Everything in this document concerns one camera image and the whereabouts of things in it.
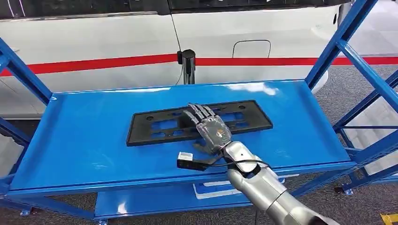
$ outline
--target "car window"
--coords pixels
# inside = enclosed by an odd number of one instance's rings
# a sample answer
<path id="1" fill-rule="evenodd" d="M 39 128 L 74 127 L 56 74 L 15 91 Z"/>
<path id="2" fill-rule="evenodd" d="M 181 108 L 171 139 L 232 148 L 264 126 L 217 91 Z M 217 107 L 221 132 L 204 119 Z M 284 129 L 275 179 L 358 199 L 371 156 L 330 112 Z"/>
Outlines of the car window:
<path id="1" fill-rule="evenodd" d="M 171 12 L 243 11 L 256 9 L 284 9 L 324 7 L 349 2 L 348 0 L 169 0 Z"/>
<path id="2" fill-rule="evenodd" d="M 167 0 L 0 0 L 0 18 L 158 12 Z"/>

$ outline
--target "red stripe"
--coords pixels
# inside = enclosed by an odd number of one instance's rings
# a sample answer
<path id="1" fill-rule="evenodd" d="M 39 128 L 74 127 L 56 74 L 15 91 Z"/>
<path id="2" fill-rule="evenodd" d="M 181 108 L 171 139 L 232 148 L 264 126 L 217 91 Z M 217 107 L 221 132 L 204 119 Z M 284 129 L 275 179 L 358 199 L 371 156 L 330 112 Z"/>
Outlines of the red stripe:
<path id="1" fill-rule="evenodd" d="M 52 62 L 41 64 L 30 64 L 28 67 L 36 74 L 49 74 L 58 72 L 71 72 L 88 69 L 105 69 L 115 67 L 128 67 L 137 65 L 157 64 L 177 61 L 177 55 L 145 55 L 113 59 L 82 60 L 69 62 Z M 11 76 L 8 71 L 3 71 L 0 76 Z"/>
<path id="2" fill-rule="evenodd" d="M 197 66 L 313 66 L 318 58 L 197 58 Z M 370 65 L 398 64 L 398 57 L 364 57 Z M 332 65 L 352 65 L 349 59 L 336 58 Z"/>
<path id="3" fill-rule="evenodd" d="M 370 65 L 398 64 L 398 57 L 364 57 Z M 317 58 L 197 58 L 197 66 L 312 66 Z M 176 62 L 176 54 L 146 55 L 113 59 L 82 60 L 69 62 L 53 62 L 30 64 L 28 67 L 36 74 L 58 72 L 71 72 L 88 69 L 105 69 L 148 65 L 166 62 Z M 352 65 L 344 57 L 336 58 L 332 65 Z M 8 71 L 3 71 L 0 76 L 11 76 Z"/>

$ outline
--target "robotic arm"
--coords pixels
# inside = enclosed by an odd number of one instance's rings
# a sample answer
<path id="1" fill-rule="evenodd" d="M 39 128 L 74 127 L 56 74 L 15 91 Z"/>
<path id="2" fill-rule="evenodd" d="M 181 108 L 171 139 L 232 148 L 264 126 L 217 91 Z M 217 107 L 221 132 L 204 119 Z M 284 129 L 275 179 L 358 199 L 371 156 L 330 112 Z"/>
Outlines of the robotic arm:
<path id="1" fill-rule="evenodd" d="M 334 220 L 309 209 L 286 191 L 271 168 L 253 155 L 241 142 L 232 141 L 227 125 L 209 107 L 188 104 L 194 111 L 184 111 L 206 141 L 204 151 L 224 157 L 228 179 L 258 209 L 265 211 L 277 225 L 338 225 Z M 192 160 L 179 161 L 184 168 Z M 194 169 L 204 170 L 206 164 Z"/>

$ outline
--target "yellow floor marking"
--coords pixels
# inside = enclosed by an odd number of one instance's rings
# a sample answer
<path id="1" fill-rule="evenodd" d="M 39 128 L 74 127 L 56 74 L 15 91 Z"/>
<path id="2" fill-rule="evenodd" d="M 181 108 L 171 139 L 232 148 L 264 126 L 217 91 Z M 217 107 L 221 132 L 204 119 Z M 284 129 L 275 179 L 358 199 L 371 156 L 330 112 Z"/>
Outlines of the yellow floor marking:
<path id="1" fill-rule="evenodd" d="M 394 222 L 398 222 L 398 214 L 383 215 L 380 214 L 382 220 L 386 225 L 392 225 Z"/>

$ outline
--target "white car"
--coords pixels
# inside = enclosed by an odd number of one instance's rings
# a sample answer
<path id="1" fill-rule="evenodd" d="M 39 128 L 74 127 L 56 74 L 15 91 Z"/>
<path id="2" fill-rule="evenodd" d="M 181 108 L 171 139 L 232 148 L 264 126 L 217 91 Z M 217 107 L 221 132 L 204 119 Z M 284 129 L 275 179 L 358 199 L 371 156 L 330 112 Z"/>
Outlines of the white car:
<path id="1" fill-rule="evenodd" d="M 214 62 L 196 67 L 196 83 L 304 78 L 311 63 L 295 61 L 321 54 L 347 1 L 84 2 L 0 1 L 0 37 L 53 92 L 175 85 L 181 65 L 153 62 L 173 59 L 180 49 L 194 50 L 198 64 Z M 266 66 L 221 66 L 208 59 L 232 57 L 260 58 L 259 65 L 261 58 L 281 59 Z M 149 64 L 128 66 L 142 59 Z M 326 80 L 324 75 L 314 91 Z M 2 73 L 0 81 L 0 116 L 41 116 L 45 106 L 17 79 Z"/>

